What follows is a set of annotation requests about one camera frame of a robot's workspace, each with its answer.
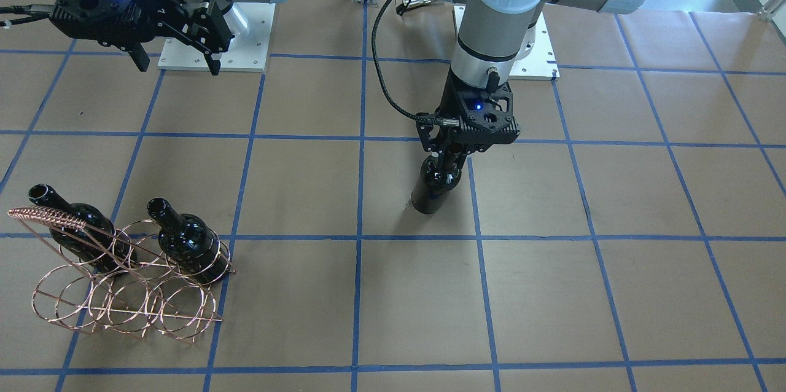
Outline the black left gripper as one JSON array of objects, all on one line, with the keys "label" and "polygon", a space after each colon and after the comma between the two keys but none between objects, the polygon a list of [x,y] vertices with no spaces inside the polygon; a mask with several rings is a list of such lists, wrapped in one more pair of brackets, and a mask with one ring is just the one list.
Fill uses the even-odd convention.
[{"label": "black left gripper", "polygon": [[448,146],[454,144],[454,174],[461,174],[469,154],[494,144],[511,144],[521,130],[513,114],[513,92],[492,70],[485,87],[464,83],[450,69],[443,95],[433,113],[418,113],[416,129],[433,173],[449,173]]}]

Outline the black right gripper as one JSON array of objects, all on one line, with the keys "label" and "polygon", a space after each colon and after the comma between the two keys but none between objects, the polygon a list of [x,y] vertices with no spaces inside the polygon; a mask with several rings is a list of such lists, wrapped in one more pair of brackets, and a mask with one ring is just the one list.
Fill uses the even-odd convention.
[{"label": "black right gripper", "polygon": [[56,0],[49,20],[68,37],[120,47],[140,72],[149,69],[140,44],[164,36],[197,49],[211,75],[219,75],[220,56],[233,39],[216,0]]}]

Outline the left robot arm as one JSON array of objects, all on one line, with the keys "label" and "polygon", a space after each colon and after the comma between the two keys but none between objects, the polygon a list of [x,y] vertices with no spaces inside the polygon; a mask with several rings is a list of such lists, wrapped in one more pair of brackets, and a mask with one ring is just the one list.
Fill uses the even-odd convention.
[{"label": "left robot arm", "polygon": [[423,169],[436,176],[460,171],[469,154],[510,144],[520,129],[513,114],[509,76],[534,41],[545,4],[628,14],[645,0],[449,0],[464,6],[441,102],[418,122],[429,156]]}]

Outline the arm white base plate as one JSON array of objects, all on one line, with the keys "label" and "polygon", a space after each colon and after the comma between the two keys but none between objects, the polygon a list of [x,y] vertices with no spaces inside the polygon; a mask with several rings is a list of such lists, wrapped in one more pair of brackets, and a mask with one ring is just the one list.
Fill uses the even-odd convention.
[{"label": "arm white base plate", "polygon": [[204,18],[197,44],[186,45],[169,37],[163,45],[158,68],[209,72],[219,64],[219,72],[265,73],[276,5],[234,2],[227,14],[216,9]]},{"label": "arm white base plate", "polygon": [[516,59],[503,63],[483,61],[455,45],[450,68],[461,79],[469,79],[470,85],[477,84],[475,79],[488,78],[488,70],[491,68],[500,73],[502,82],[520,79],[551,80],[559,77],[558,64],[543,12],[536,25],[527,30]]}]

